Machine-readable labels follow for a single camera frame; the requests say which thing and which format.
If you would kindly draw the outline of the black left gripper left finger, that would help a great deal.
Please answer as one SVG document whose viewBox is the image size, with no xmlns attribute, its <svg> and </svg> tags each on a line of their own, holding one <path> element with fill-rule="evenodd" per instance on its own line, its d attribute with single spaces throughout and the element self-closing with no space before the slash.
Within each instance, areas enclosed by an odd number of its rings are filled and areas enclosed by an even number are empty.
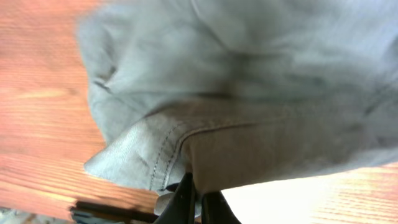
<svg viewBox="0 0 398 224">
<path fill-rule="evenodd" d="M 196 190 L 191 173 L 184 175 L 173 198 L 154 224 L 194 224 Z"/>
</svg>

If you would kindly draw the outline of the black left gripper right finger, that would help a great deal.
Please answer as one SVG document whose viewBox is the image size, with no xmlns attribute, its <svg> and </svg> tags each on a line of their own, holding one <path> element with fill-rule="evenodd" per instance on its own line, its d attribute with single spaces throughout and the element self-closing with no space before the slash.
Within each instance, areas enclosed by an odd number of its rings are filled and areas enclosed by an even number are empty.
<svg viewBox="0 0 398 224">
<path fill-rule="evenodd" d="M 241 224 L 221 192 L 205 194 L 201 201 L 202 224 Z"/>
</svg>

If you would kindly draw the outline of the grey shorts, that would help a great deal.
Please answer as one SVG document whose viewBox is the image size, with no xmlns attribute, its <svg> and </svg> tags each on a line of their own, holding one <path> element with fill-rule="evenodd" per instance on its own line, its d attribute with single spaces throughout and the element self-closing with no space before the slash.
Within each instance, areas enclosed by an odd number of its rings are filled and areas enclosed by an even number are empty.
<svg viewBox="0 0 398 224">
<path fill-rule="evenodd" d="M 85 171 L 201 193 L 397 160 L 397 1 L 114 1 L 78 31 Z"/>
</svg>

